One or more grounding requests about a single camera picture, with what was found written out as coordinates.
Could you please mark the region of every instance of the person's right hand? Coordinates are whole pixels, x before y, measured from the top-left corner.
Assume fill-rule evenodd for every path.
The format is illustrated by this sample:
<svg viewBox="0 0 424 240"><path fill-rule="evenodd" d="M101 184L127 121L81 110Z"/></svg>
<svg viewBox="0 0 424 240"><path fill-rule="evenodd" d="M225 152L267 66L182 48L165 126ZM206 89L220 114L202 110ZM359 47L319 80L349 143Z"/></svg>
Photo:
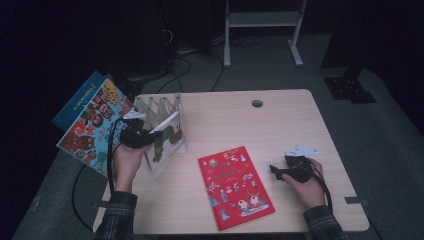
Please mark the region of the person's right hand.
<svg viewBox="0 0 424 240"><path fill-rule="evenodd" d="M315 168L315 171L319 171L320 174L317 176L324 177L324 172L322 169L322 165L315 161L312 158L308 158L308 160L312 163ZM311 177L309 181L305 183L300 183L294 180L287 174L282 174L281 177L288 183L292 188L296 191L302 203L308 208L313 208L320 205L325 205L325 194L322 190L321 185L315 180L315 178Z"/></svg>

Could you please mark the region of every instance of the book cover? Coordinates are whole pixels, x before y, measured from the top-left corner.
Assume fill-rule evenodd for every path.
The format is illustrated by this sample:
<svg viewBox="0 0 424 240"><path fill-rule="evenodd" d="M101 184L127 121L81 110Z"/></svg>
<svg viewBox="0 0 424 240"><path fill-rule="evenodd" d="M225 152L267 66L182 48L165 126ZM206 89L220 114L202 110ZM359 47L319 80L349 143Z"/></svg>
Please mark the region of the book cover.
<svg viewBox="0 0 424 240"><path fill-rule="evenodd" d="M181 128L181 114L174 112L166 120L155 127L151 133L160 131L161 136L156 137L154 146L150 148L145 156L150 170L156 170L171 154L184 143L185 134Z"/></svg>
<svg viewBox="0 0 424 240"><path fill-rule="evenodd" d="M219 231L275 212L244 146L198 161Z"/></svg>
<svg viewBox="0 0 424 240"><path fill-rule="evenodd" d="M107 177L108 140L112 124L133 103L99 72L94 72L53 119L66 133L56 145ZM126 124L116 124L113 143Z"/></svg>

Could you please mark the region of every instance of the plaid sleeve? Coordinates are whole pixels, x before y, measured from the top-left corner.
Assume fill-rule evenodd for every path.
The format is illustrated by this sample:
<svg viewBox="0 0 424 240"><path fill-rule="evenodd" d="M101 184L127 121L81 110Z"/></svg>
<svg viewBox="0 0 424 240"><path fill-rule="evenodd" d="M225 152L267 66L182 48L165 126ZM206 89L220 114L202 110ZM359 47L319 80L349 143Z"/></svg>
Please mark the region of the plaid sleeve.
<svg viewBox="0 0 424 240"><path fill-rule="evenodd" d="M136 195L127 192L113 192L94 239L133 239L136 205Z"/></svg>
<svg viewBox="0 0 424 240"><path fill-rule="evenodd" d="M304 212L303 216L308 223L309 231L313 239L349 239L328 206L322 205L311 208Z"/></svg>

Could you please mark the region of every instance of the white shelf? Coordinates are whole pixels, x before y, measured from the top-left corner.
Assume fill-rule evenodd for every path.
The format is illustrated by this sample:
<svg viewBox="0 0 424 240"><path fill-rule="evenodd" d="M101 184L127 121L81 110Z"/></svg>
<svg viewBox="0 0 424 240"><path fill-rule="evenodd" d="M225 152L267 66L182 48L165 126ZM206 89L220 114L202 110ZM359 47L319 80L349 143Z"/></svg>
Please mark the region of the white shelf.
<svg viewBox="0 0 424 240"><path fill-rule="evenodd" d="M229 27L296 26L299 12L244 12L230 13Z"/></svg>
<svg viewBox="0 0 424 240"><path fill-rule="evenodd" d="M230 28L234 27L294 27L293 38L288 40L288 44L296 66L303 66L296 44L307 0L302 0L299 11L287 12L230 12L229 1L225 10L224 67L231 66Z"/></svg>

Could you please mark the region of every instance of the gray carpet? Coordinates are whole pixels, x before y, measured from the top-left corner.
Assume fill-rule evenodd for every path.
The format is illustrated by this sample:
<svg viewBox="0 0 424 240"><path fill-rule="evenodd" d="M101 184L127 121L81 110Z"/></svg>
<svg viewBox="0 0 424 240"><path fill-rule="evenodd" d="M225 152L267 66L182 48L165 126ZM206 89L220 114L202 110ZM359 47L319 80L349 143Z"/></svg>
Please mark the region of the gray carpet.
<svg viewBox="0 0 424 240"><path fill-rule="evenodd" d="M384 82L364 69L359 82L377 103L352 104L333 100L324 77L340 76L344 69L320 69L329 35L300 36L304 67L297 68L287 36L264 37L248 48L231 49L232 66L224 69L214 91L308 89L312 92L364 210L385 240L422 239L424 236L424 139L388 93ZM223 47L214 52L223 57ZM216 55L193 54L190 71L180 78L183 92L208 92L216 83L221 62ZM175 73L188 63L175 61ZM142 93L156 93L174 76L147 83ZM161 92L180 91L173 81ZM58 155L19 226L15 239L90 239L72 210L72 189L81 163L62 152ZM83 169L75 188L75 205L91 225L106 186L106 179ZM353 239L378 239L373 228L348 233ZM158 236L147 236L156 239ZM190 239L204 238L191 236ZM249 239L296 239L282 234Z"/></svg>

